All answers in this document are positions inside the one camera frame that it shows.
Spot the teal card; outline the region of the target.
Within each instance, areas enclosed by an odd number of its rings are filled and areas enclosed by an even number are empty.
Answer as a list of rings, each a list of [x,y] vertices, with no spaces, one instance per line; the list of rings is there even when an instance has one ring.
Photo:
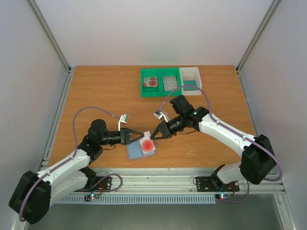
[[[183,85],[185,87],[183,88],[184,91],[196,91],[197,89],[195,86],[197,86],[197,83],[195,80],[184,80]]]

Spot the left circuit board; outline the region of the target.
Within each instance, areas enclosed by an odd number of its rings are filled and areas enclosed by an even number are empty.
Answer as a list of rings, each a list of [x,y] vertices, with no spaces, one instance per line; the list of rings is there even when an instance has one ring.
[[[92,202],[96,199],[98,199],[100,197],[100,195],[98,194],[90,194],[90,195],[85,195],[83,200],[84,202]]]

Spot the card with magnetic stripe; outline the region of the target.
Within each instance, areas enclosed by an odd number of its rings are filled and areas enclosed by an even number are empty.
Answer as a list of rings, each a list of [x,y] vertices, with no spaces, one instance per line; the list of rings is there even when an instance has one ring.
[[[177,87],[176,76],[163,76],[163,89],[164,91],[172,91]]]

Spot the middle green bin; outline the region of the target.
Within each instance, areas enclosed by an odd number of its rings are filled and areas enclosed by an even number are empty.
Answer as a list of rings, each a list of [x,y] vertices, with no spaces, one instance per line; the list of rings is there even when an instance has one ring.
[[[179,68],[160,68],[161,95],[167,96],[172,90],[182,85]]]

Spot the red circles card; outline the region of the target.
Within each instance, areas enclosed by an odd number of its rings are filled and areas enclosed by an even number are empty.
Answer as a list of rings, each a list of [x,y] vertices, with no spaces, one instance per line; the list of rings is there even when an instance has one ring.
[[[153,140],[151,140],[150,136],[151,133],[149,131],[146,131],[143,133],[144,137],[142,137],[139,142],[141,145],[141,150],[143,155],[150,155],[153,154],[156,150],[155,144]]]

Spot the aluminium corner post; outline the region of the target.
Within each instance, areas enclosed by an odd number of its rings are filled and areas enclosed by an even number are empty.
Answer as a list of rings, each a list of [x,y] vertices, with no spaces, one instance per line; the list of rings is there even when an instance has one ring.
[[[34,12],[34,15],[36,16],[38,22],[42,26],[46,36],[48,37],[50,43],[52,44],[55,52],[57,53],[58,57],[60,58],[65,70],[70,73],[71,71],[71,66],[69,65],[68,61],[66,60],[58,42],[56,41],[48,23],[46,22],[38,4],[36,3],[35,0],[27,0],[29,6],[31,7],[32,11]]]
[[[251,52],[253,51],[253,49],[255,48],[255,46],[257,45],[258,41],[260,40],[262,34],[264,33],[266,27],[268,26],[269,22],[271,21],[273,15],[275,14],[277,8],[279,7],[280,3],[282,1],[281,0],[272,0],[272,2],[270,3],[267,11],[265,12],[259,26],[257,27],[249,45],[247,46],[242,58],[240,59],[237,67],[236,67],[236,72],[239,75],[242,68],[244,67],[247,59],[249,58],[249,56],[251,55]]]

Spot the right aluminium corner post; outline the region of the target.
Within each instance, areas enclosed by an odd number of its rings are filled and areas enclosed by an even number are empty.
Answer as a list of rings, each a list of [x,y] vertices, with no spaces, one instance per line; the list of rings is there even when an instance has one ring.
[[[271,21],[273,15],[275,14],[277,8],[279,7],[280,3],[282,1],[281,0],[272,0],[272,2],[270,3],[267,11],[265,12],[259,26],[257,27],[249,45],[247,46],[242,58],[240,59],[237,67],[236,67],[236,72],[239,75],[242,68],[244,67],[247,59],[249,58],[249,56],[251,55],[251,52],[253,51],[253,49],[255,48],[255,46],[257,45],[258,41],[260,40],[262,34],[264,33],[266,27],[268,26],[269,22]]]

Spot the left aluminium corner post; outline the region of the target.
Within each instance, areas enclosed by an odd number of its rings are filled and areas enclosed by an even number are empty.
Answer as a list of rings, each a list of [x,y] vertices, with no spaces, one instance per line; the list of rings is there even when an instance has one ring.
[[[38,4],[36,3],[35,0],[27,0],[29,6],[31,7],[32,11],[34,12],[34,15],[36,16],[38,22],[42,26],[46,36],[48,37],[50,43],[52,44],[55,52],[57,53],[58,57],[60,58],[65,70],[70,73],[71,71],[71,66],[69,65],[68,61],[66,60],[58,42],[56,41],[48,23],[46,22]]]

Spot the green bin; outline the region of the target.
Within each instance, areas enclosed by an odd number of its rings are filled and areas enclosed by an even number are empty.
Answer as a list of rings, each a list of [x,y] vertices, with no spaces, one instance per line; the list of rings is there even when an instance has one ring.
[[[159,97],[160,90],[160,69],[149,68],[140,71],[140,91],[141,97]]]
[[[161,95],[167,96],[172,90],[182,85],[179,68],[160,68]]]

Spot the white bin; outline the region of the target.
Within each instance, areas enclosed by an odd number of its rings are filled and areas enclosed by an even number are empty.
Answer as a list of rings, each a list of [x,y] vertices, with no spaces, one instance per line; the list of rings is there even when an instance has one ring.
[[[198,67],[179,67],[182,85],[192,85],[202,88],[201,76]],[[201,95],[201,92],[193,87],[184,87],[181,89],[181,94],[184,96]]]

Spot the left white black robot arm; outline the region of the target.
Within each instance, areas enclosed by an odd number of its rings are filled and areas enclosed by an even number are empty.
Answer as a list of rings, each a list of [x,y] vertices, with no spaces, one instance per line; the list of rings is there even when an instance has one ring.
[[[129,128],[110,131],[104,120],[94,120],[74,152],[45,170],[27,171],[21,176],[9,207],[18,213],[21,222],[39,222],[62,197],[80,189],[91,191],[96,187],[96,174],[89,165],[103,153],[103,145],[128,145],[143,137],[142,132]]]

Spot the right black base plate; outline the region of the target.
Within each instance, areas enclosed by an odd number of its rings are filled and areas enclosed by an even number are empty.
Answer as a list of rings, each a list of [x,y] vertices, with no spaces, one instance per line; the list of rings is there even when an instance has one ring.
[[[211,182],[209,176],[198,176],[193,178],[193,183],[196,185],[197,192],[239,192],[240,188],[238,181],[229,184],[223,184],[220,188],[216,188]]]

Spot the red patterned card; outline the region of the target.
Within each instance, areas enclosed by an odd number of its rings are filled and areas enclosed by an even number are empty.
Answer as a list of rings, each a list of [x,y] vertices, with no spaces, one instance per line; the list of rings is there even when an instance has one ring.
[[[142,79],[143,87],[155,88],[158,86],[158,78],[157,77],[144,77]]]

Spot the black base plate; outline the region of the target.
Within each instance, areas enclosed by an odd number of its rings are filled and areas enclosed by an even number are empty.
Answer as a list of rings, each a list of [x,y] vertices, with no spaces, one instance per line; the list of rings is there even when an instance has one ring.
[[[193,178],[193,183],[196,185],[197,192],[239,192],[240,188],[238,181],[229,184],[223,184],[220,188],[216,188],[211,182],[209,176],[198,176]]]
[[[97,176],[94,179],[90,179],[86,185],[76,190],[77,192],[93,192],[93,191],[101,191],[103,190],[110,190],[112,183],[112,177],[108,176],[107,178],[103,179],[101,176]]]

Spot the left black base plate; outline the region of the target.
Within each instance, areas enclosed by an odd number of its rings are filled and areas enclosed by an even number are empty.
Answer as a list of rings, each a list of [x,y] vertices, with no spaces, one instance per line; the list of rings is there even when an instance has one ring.
[[[101,176],[97,176],[94,179],[90,179],[86,185],[76,190],[77,192],[93,192],[93,191],[101,191],[103,190],[110,190],[112,183],[112,177],[108,176],[107,178],[103,179]]]

